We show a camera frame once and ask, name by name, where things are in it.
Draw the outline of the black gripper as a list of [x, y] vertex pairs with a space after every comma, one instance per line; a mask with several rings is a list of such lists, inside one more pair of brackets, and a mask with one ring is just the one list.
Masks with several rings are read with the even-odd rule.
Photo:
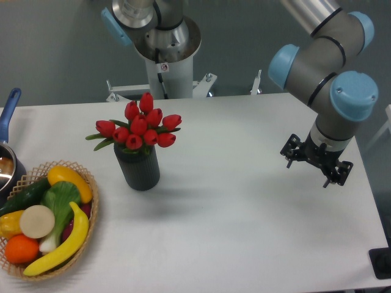
[[302, 142], [296, 134], [292, 134], [280, 154], [287, 160], [287, 168], [290, 168], [294, 161], [306, 161], [321, 169], [326, 177], [323, 187], [329, 184], [343, 186], [354, 166], [350, 161], [339, 161], [341, 151], [328, 151], [325, 147], [317, 146], [308, 134], [305, 142]]

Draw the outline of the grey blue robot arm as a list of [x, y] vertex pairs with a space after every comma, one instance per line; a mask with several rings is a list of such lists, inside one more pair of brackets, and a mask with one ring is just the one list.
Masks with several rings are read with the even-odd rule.
[[[269, 78], [317, 113], [306, 138], [290, 136], [281, 150], [288, 162], [320, 169], [328, 184], [344, 185], [353, 167], [339, 159], [378, 98], [366, 74], [343, 71], [372, 41], [374, 27], [363, 13], [346, 13], [335, 1], [284, 1], [283, 6], [313, 38], [301, 49], [285, 45], [272, 58]], [[198, 25], [181, 1], [113, 1], [101, 19], [112, 37], [132, 45], [145, 60], [152, 95], [201, 98], [207, 81], [193, 80], [193, 57], [201, 44]]]

